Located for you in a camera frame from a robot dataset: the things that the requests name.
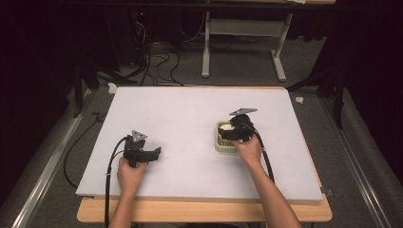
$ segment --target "forearm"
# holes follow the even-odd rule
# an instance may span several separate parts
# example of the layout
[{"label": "forearm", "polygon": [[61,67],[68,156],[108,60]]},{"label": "forearm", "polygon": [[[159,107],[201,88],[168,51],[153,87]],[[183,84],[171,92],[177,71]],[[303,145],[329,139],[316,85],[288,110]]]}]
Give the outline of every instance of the forearm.
[{"label": "forearm", "polygon": [[300,222],[290,204],[267,176],[261,164],[249,163],[248,169],[259,193],[269,227],[300,227]]},{"label": "forearm", "polygon": [[133,202],[135,194],[122,193],[109,228],[131,227],[131,216],[133,214]]}]

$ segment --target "hand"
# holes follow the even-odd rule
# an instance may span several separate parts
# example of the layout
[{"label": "hand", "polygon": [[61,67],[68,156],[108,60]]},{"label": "hand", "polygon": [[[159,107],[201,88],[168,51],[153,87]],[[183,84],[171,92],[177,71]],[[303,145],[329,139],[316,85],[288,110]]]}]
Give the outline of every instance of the hand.
[{"label": "hand", "polygon": [[261,147],[258,137],[253,134],[248,142],[232,141],[232,144],[237,147],[240,152],[240,157],[248,165],[260,163]]},{"label": "hand", "polygon": [[122,194],[126,193],[133,198],[135,197],[146,167],[147,163],[141,163],[137,168],[133,168],[124,157],[119,159],[118,180],[122,188]]}]

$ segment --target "gray floor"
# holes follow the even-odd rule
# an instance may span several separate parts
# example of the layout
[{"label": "gray floor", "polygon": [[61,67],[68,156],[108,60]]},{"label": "gray floor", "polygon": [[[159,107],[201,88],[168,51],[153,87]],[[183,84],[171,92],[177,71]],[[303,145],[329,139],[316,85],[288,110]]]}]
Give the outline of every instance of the gray floor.
[{"label": "gray floor", "polygon": [[[208,86],[290,86],[306,78],[324,41],[305,43],[301,39],[286,41],[281,53],[281,61],[287,76],[286,83],[278,82],[274,66],[269,58],[269,50],[275,48],[276,40],[239,37],[230,47],[225,39],[213,39],[211,50],[210,78],[203,79],[202,47],[200,43],[186,43],[182,48],[153,48],[151,61],[156,65],[167,55],[157,53],[176,51],[181,59],[173,76],[185,85]],[[152,67],[146,77],[148,86],[169,83],[170,69],[176,64],[176,55],[170,53],[169,61],[158,69]],[[290,93],[293,106],[311,151],[322,185],[329,190],[328,200],[333,218],[317,223],[316,227],[403,227],[403,190],[384,161],[371,138],[365,123],[355,110],[348,92],[345,92],[343,106],[343,130],[335,128],[329,115],[330,99],[318,99],[315,87],[304,87]],[[71,148],[86,129],[94,123],[92,114],[107,113],[113,95],[107,93],[106,82],[98,91],[92,91],[91,101],[82,114],[78,128],[67,148]],[[304,97],[304,103],[295,102],[296,96]],[[8,200],[0,211],[0,227],[11,227],[24,203],[38,181],[48,160],[60,145],[68,129],[73,124],[73,105],[55,125],[35,154],[23,176],[18,181]],[[67,172],[78,183],[83,175],[86,162],[95,144],[102,123],[93,125],[72,148],[67,160]],[[102,227],[103,224],[85,224],[77,220],[76,214],[81,198],[74,195],[64,175],[62,165],[56,170],[45,196],[32,214],[29,227]]]}]

